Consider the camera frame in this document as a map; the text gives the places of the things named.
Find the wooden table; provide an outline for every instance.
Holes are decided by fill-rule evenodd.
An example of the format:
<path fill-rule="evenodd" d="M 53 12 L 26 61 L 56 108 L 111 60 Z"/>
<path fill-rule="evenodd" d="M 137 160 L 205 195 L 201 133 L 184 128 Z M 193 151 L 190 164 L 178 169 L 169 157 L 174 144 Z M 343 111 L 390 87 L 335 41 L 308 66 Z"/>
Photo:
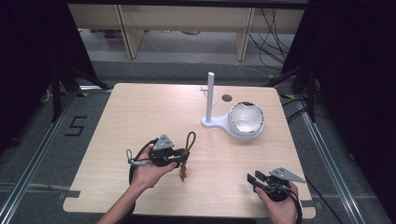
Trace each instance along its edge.
<path fill-rule="evenodd" d="M 231 102 L 221 96 L 229 94 Z M 91 143 L 66 198 L 66 212 L 105 213 L 128 188 L 126 149 L 136 155 L 149 140 L 165 133 L 174 148 L 186 145 L 187 134 L 197 134 L 182 182 L 175 170 L 137 200 L 135 214 L 188 217 L 268 217 L 263 202 L 252 191 L 247 174 L 280 166 L 304 177 L 290 129 L 275 89 L 215 86 L 212 116 L 221 116 L 238 102 L 257 105 L 264 115 L 264 131 L 251 142 L 241 142 L 222 129 L 202 126 L 206 98 L 201 86 L 117 84 L 107 102 Z M 311 201 L 306 184 L 296 183 L 300 200 Z M 303 218 L 315 216 L 304 207 Z"/>

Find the human hand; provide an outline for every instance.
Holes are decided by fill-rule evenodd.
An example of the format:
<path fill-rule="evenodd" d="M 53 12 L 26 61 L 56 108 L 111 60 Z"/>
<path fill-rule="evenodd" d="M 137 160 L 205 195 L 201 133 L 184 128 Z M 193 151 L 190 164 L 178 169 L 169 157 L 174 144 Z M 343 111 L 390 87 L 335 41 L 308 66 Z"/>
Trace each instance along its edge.
<path fill-rule="evenodd" d="M 149 160 L 149 152 L 151 151 L 151 149 L 152 146 L 146 147 L 138 159 L 140 161 Z M 144 165 L 139 165 L 134 168 L 134 177 L 131 183 L 131 187 L 141 190 L 153 188 L 163 175 L 174 170 L 176 166 L 176 162 L 172 162 L 164 167 L 158 167 L 149 162 Z"/>
<path fill-rule="evenodd" d="M 295 186 L 291 181 L 289 181 L 289 183 L 290 190 L 298 196 L 297 186 Z M 262 189 L 256 187 L 255 190 L 260 199 L 267 206 L 267 209 L 270 213 L 270 218 L 274 224 L 294 224 L 296 222 L 297 209 L 291 197 L 288 197 L 282 202 L 274 202 Z"/>

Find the white pole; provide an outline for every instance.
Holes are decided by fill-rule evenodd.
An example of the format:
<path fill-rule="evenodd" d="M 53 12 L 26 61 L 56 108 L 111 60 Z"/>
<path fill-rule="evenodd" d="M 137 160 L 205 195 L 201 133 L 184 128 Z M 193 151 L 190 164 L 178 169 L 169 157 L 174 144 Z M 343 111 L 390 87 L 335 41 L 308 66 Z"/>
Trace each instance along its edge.
<path fill-rule="evenodd" d="M 213 101 L 213 86 L 215 83 L 215 74 L 209 72 L 207 74 L 207 101 L 206 101 L 206 122 L 210 123 L 212 119 L 212 101 Z"/>

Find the small round object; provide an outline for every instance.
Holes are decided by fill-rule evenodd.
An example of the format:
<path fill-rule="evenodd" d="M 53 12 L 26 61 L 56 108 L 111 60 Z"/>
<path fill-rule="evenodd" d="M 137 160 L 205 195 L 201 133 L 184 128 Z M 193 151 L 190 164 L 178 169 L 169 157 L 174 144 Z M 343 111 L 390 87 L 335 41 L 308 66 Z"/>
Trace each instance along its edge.
<path fill-rule="evenodd" d="M 263 121 L 262 111 L 250 102 L 237 103 L 228 116 L 231 130 L 239 135 L 253 135 L 262 127 Z"/>

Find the forearm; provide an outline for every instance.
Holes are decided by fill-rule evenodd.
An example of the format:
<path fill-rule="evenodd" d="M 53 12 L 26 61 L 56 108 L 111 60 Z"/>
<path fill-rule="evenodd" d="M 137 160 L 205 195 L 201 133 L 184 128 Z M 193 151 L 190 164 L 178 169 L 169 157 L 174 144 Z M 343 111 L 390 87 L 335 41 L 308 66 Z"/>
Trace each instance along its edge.
<path fill-rule="evenodd" d="M 97 224 L 117 223 L 131 210 L 137 198 L 145 189 L 134 185 L 134 183 L 122 194 L 122 196 L 102 216 Z"/>

